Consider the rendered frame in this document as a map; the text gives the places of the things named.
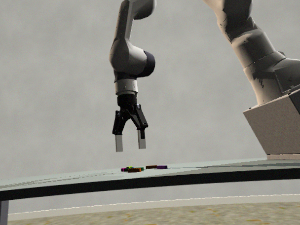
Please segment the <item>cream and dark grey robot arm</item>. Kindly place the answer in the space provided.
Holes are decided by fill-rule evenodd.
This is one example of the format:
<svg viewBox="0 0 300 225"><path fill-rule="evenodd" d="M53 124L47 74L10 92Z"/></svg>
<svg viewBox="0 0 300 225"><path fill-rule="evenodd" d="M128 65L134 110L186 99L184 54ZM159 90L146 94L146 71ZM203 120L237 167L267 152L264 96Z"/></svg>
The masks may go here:
<svg viewBox="0 0 300 225"><path fill-rule="evenodd" d="M252 16L253 0L203 0L217 17L217 24L238 57L251 83L258 105L300 89L300 60L275 51L266 33ZM156 0L124 0L119 8L109 61L115 76L115 94L137 97L137 78L149 76L154 56L130 42L133 20L149 17ZM249 17L249 18L248 18ZM126 73L124 73L126 72Z"/></svg>

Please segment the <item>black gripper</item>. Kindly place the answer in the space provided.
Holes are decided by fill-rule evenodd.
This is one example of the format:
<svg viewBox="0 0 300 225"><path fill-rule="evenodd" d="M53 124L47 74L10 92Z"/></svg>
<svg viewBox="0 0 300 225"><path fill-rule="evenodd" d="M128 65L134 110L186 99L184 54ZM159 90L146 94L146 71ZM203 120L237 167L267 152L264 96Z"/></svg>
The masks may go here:
<svg viewBox="0 0 300 225"><path fill-rule="evenodd" d="M145 128L148 123L144 117L141 105L137 104L134 94L122 94L117 97L119 111L115 111L115 120L112 134L115 134L116 152L122 152L122 131L128 119L132 119L138 130L139 149L146 149Z"/></svg>

